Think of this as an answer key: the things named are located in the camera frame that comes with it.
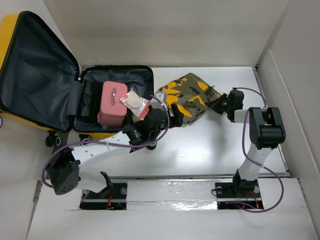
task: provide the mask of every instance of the cable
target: cable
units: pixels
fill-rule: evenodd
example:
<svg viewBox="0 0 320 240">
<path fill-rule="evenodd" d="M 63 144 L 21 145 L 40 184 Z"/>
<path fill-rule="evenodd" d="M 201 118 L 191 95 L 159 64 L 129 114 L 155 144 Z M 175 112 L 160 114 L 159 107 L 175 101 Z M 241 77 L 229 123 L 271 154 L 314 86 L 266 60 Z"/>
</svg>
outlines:
<svg viewBox="0 0 320 240">
<path fill-rule="evenodd" d="M 111 206 L 110 201 L 111 201 L 111 199 L 112 199 L 112 197 L 113 197 L 114 193 L 115 193 L 115 190 L 113 189 L 113 190 L 112 190 L 112 192 L 111 192 L 110 197 L 108 198 L 108 204 L 106 205 L 106 207 L 107 207 L 107 208 L 108 208 L 109 206 Z"/>
<path fill-rule="evenodd" d="M 81 199 L 80 204 L 82 204 L 84 202 L 84 200 L 86 200 L 86 198 L 88 197 L 90 191 L 87 190 L 87 193 L 84 195 L 84 197 Z"/>
<path fill-rule="evenodd" d="M 254 197 L 256 208 L 259 209 L 259 204 L 256 195 L 253 191 L 250 191 L 250 194 Z"/>
<path fill-rule="evenodd" d="M 263 104 L 264 104 L 263 108 L 266 108 L 266 107 L 268 106 L 268 105 L 267 105 L 267 99 L 266 99 L 260 92 L 254 90 L 254 89 L 252 89 L 252 88 L 248 88 L 248 87 L 234 87 L 233 89 L 234 89 L 234 90 L 243 89 L 243 90 L 249 90 L 249 91 L 251 91 L 251 92 L 254 92 L 254 93 L 256 93 L 256 94 L 258 94 L 258 95 L 261 96 L 261 98 L 262 98 L 262 100 L 263 100 Z"/>
<path fill-rule="evenodd" d="M 47 187 L 49 188 L 52 188 L 53 186 L 51 184 L 49 184 L 47 181 L 46 181 L 46 170 L 49 166 L 49 164 L 51 163 L 51 161 L 63 150 L 69 148 L 69 147 L 75 147 L 75 146 L 82 146 L 83 144 L 100 144 L 100 145 L 109 145 L 109 146 L 115 146 L 115 147 L 122 147 L 122 148 L 145 148 L 145 147 L 148 147 L 149 145 L 153 145 L 155 143 L 157 143 L 160 139 L 162 139 L 165 134 L 167 134 L 168 132 L 168 129 L 169 129 L 169 126 L 170 126 L 170 116 L 169 116 L 169 113 L 168 113 L 168 110 L 166 108 L 166 105 L 160 101 L 157 97 L 155 96 L 150 96 L 151 98 L 155 99 L 158 103 L 161 104 L 164 112 L 166 113 L 166 118 L 167 118 L 167 126 L 163 132 L 163 134 L 158 137 L 157 139 L 149 142 L 149 143 L 146 143 L 146 144 L 141 144 L 141 145 L 124 145 L 124 144 L 119 144 L 119 143 L 112 143 L 112 142 L 106 142 L 106 141 L 76 141 L 76 142 L 72 142 L 72 143 L 69 143 L 69 144 L 66 144 L 62 147 L 60 147 L 58 150 L 56 150 L 49 158 L 48 160 L 45 162 L 43 168 L 42 168 L 42 172 L 41 172 L 41 180 L 43 182 L 44 185 L 46 185 Z"/>
<path fill-rule="evenodd" d="M 276 174 L 274 171 L 272 171 L 271 169 L 269 169 L 268 167 L 252 160 L 246 153 L 246 148 L 245 148 L 245 137 L 246 137 L 246 126 L 247 126 L 247 121 L 248 121 L 248 116 L 249 116 L 249 111 L 250 111 L 250 108 L 248 108 L 248 110 L 245 112 L 245 116 L 244 116 L 244 124 L 243 124 L 243 131 L 242 131 L 242 152 L 244 154 L 244 156 L 246 157 L 246 159 L 248 159 L 251 163 L 255 164 L 255 165 L 258 165 L 260 167 L 262 167 L 263 169 L 267 170 L 269 173 L 273 174 L 280 182 L 280 185 L 281 185 L 281 195 L 280 195 L 280 198 L 279 200 L 271 207 L 267 208 L 267 209 L 263 209 L 263 210 L 260 210 L 260 211 L 252 211 L 252 210 L 248 210 L 248 209 L 245 209 L 245 208 L 242 208 L 242 207 L 239 207 L 238 204 L 243 204 L 243 205 L 250 205 L 248 203 L 245 203 L 245 202 L 238 202 L 238 201 L 228 201 L 228 203 L 230 204 L 235 204 L 239 209 L 241 210 L 244 210 L 246 212 L 249 212 L 249 213 L 265 213 L 265 212 L 268 212 L 272 209 L 275 209 L 282 201 L 282 199 L 284 198 L 284 194 L 285 194 L 285 186 L 284 186 L 284 183 L 282 182 L 281 178 L 278 176 L 278 174 Z"/>
</svg>

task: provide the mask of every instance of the screw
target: screw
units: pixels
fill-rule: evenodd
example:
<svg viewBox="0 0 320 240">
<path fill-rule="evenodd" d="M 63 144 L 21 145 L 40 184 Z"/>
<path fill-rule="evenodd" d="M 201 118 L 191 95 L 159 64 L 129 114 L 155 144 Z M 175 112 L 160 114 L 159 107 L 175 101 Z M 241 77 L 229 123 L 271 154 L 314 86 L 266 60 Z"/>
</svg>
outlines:
<svg viewBox="0 0 320 240">
<path fill-rule="evenodd" d="M 217 194 L 222 194 L 222 193 L 223 193 L 222 187 L 221 187 L 221 186 L 217 186 L 217 187 L 215 188 L 215 192 L 216 192 Z"/>
<path fill-rule="evenodd" d="M 255 186 L 253 191 L 255 194 L 258 194 L 258 193 L 260 193 L 260 188 L 258 186 Z"/>
<path fill-rule="evenodd" d="M 120 193 L 121 193 L 122 195 L 127 194 L 127 189 L 126 189 L 125 187 L 122 187 L 122 188 L 120 189 Z"/>
</svg>

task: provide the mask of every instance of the white wall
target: white wall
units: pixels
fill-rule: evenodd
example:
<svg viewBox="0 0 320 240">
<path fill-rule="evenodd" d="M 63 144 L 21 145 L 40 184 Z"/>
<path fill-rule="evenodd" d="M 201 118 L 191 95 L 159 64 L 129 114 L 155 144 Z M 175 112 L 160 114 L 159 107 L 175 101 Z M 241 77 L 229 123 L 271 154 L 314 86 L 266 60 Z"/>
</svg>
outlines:
<svg viewBox="0 0 320 240">
<path fill-rule="evenodd" d="M 24 10 L 42 17 L 64 41 L 42 0 L 2 0 L 0 19 Z M 6 118 L 3 122 L 0 128 L 0 238 L 23 240 L 27 238 L 37 179 L 52 150 L 45 146 L 45 131 Z"/>
<path fill-rule="evenodd" d="M 258 69 L 269 104 L 281 108 L 287 131 L 287 139 L 282 146 L 283 152 L 290 172 L 294 177 L 300 178 L 318 234 L 320 233 L 319 13 L 319 0 L 290 0 L 285 9 L 283 23 Z"/>
<path fill-rule="evenodd" d="M 254 66 L 288 0 L 44 0 L 82 65 Z"/>
</svg>

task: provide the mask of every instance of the camouflage bag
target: camouflage bag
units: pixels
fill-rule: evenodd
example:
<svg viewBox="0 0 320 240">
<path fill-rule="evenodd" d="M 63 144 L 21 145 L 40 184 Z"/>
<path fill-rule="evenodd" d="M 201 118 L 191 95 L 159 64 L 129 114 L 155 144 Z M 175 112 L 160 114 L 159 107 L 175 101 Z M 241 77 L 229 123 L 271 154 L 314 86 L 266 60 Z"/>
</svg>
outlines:
<svg viewBox="0 0 320 240">
<path fill-rule="evenodd" d="M 221 97 L 220 93 L 194 73 L 169 82 L 159 91 L 167 93 L 166 105 L 169 108 L 171 104 L 177 104 L 179 111 L 184 114 L 184 124 L 193 123 L 208 109 L 207 103 Z"/>
</svg>

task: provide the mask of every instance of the plastic packet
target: plastic packet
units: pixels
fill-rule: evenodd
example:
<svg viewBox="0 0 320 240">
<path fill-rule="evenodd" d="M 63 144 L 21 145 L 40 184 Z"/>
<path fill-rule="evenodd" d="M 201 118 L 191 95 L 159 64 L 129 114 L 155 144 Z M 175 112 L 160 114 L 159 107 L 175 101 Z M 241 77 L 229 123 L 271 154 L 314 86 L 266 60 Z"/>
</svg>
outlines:
<svg viewBox="0 0 320 240">
<path fill-rule="evenodd" d="M 120 100 L 140 120 L 145 119 L 145 116 L 149 112 L 149 100 L 140 97 L 133 89 L 120 98 Z"/>
</svg>

